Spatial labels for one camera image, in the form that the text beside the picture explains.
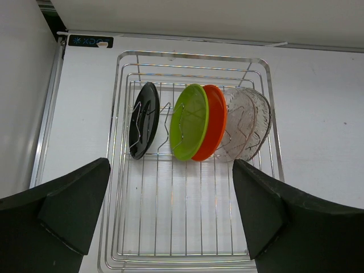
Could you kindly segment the orange plate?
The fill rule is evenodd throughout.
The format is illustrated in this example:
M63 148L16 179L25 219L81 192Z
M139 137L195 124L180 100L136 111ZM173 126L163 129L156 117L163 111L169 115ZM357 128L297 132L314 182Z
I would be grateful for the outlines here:
M204 141L194 161L203 161L214 154L222 141L227 121L227 107L223 92L215 85L205 85L203 89L208 98L209 122Z

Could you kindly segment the green plate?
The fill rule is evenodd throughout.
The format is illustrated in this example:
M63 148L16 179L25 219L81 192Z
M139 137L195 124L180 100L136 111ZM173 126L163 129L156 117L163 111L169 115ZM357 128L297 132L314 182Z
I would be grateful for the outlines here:
M180 161L192 159L200 149L209 123L209 103L204 88L188 85L173 107L169 142L173 155Z

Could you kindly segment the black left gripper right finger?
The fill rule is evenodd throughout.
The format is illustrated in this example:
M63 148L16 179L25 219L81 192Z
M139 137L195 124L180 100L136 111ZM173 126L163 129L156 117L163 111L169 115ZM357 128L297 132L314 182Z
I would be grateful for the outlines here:
M362 272L363 210L310 195L243 160L233 184L258 272Z

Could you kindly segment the black plate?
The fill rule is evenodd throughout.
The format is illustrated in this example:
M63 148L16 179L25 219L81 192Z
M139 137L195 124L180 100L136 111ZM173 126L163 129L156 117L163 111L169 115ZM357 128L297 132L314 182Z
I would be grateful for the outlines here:
M147 82L136 98L129 128L129 150L135 160L141 159L154 141L159 124L159 109L157 88Z

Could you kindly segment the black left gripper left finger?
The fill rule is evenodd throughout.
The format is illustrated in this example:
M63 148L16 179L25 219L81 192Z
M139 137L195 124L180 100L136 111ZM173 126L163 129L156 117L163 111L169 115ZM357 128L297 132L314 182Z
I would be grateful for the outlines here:
M99 158L1 199L1 272L79 272L109 176L109 160Z

